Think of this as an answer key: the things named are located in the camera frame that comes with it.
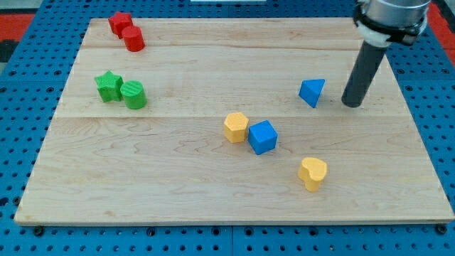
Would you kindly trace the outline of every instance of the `blue triangular prism block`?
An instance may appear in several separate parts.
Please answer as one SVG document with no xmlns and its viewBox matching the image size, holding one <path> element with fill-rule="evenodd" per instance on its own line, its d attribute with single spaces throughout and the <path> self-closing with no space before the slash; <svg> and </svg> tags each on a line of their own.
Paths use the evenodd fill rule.
<svg viewBox="0 0 455 256">
<path fill-rule="evenodd" d="M 325 79 L 303 80 L 301 82 L 299 96 L 304 99 L 308 105 L 315 108 L 318 104 L 324 83 L 326 83 Z"/>
</svg>

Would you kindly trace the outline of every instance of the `blue pegboard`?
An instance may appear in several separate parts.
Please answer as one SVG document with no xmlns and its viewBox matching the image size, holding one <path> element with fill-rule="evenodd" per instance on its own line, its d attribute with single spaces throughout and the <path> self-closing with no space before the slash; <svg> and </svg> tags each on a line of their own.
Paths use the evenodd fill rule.
<svg viewBox="0 0 455 256">
<path fill-rule="evenodd" d="M 349 17 L 353 1 L 45 0 L 0 77 L 0 255 L 453 255 L 455 225 L 338 227 L 19 227 L 25 189 L 91 18 Z M 430 29 L 387 52 L 424 145 L 455 206 L 455 71 Z"/>
</svg>

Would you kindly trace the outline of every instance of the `yellow hexagon block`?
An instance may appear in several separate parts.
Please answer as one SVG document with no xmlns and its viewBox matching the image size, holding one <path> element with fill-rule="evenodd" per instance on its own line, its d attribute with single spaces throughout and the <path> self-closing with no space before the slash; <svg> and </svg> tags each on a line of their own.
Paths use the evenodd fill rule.
<svg viewBox="0 0 455 256">
<path fill-rule="evenodd" d="M 230 113 L 225 119 L 225 137 L 232 143 L 244 142 L 248 133 L 248 118 L 241 112 Z"/>
<path fill-rule="evenodd" d="M 298 172 L 299 178 L 305 182 L 307 191 L 316 192 L 327 174 L 325 161 L 314 157 L 306 157 L 301 161 Z"/>
</svg>

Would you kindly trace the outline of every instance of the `toy block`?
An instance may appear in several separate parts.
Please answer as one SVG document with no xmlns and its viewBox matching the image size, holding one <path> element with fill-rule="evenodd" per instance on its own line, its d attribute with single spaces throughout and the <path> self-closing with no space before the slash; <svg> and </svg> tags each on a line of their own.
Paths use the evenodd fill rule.
<svg viewBox="0 0 455 256">
<path fill-rule="evenodd" d="M 112 17 L 108 18 L 109 25 L 114 34 L 116 34 L 119 39 L 122 39 L 122 31 L 128 26 L 133 26 L 133 19 L 130 13 L 116 12 Z"/>
<path fill-rule="evenodd" d="M 314 157 L 306 157 L 301 161 L 298 176 L 304 181 L 307 191 L 316 192 L 319 190 L 319 185 L 326 177 L 326 174 L 326 162 Z"/>
<path fill-rule="evenodd" d="M 275 148 L 278 134 L 268 120 L 252 125 L 248 129 L 248 142 L 260 155 Z"/>
<path fill-rule="evenodd" d="M 225 119 L 225 137 L 231 143 L 244 142 L 247 138 L 248 118 L 241 112 L 230 113 Z"/>
<path fill-rule="evenodd" d="M 131 110 L 138 110 L 147 103 L 144 87 L 139 81 L 125 82 L 120 88 L 120 92 L 125 100 L 125 105 Z"/>
<path fill-rule="evenodd" d="M 321 95 L 325 82 L 324 79 L 303 80 L 301 82 L 299 96 L 304 99 L 308 105 L 315 108 L 318 104 L 319 96 Z"/>
<path fill-rule="evenodd" d="M 120 87 L 123 85 L 123 79 L 121 76 L 107 71 L 104 75 L 95 77 L 95 82 L 103 102 L 122 100 Z"/>
<path fill-rule="evenodd" d="M 142 31 L 138 26 L 129 26 L 122 31 L 123 39 L 125 40 L 125 46 L 131 52 L 137 52 L 145 47 L 144 38 L 142 37 Z"/>
</svg>

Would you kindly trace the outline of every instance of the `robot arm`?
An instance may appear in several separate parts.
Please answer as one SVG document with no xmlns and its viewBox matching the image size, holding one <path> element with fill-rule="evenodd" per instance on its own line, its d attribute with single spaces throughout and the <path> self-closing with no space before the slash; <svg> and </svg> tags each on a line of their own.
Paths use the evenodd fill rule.
<svg viewBox="0 0 455 256">
<path fill-rule="evenodd" d="M 427 26 L 430 0 L 357 0 L 354 23 L 364 37 L 348 84 L 341 97 L 358 107 L 391 43 L 411 46 Z"/>
</svg>

